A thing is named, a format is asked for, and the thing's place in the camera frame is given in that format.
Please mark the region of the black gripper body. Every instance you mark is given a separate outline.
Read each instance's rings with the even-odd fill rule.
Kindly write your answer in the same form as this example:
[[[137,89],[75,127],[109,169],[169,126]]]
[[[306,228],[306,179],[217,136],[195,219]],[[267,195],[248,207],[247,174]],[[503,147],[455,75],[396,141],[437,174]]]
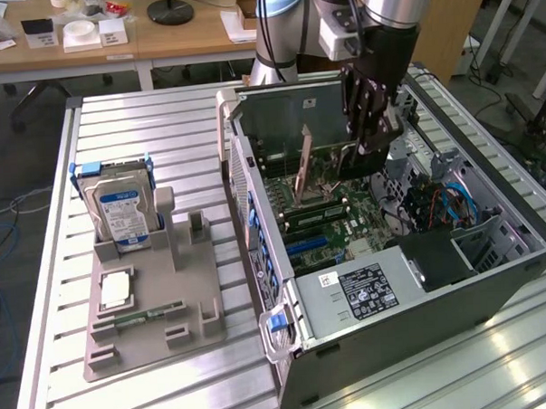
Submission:
[[[355,62],[355,70],[363,80],[372,80],[392,97],[412,59],[418,39],[418,25],[404,30],[386,25],[366,28],[365,52]]]

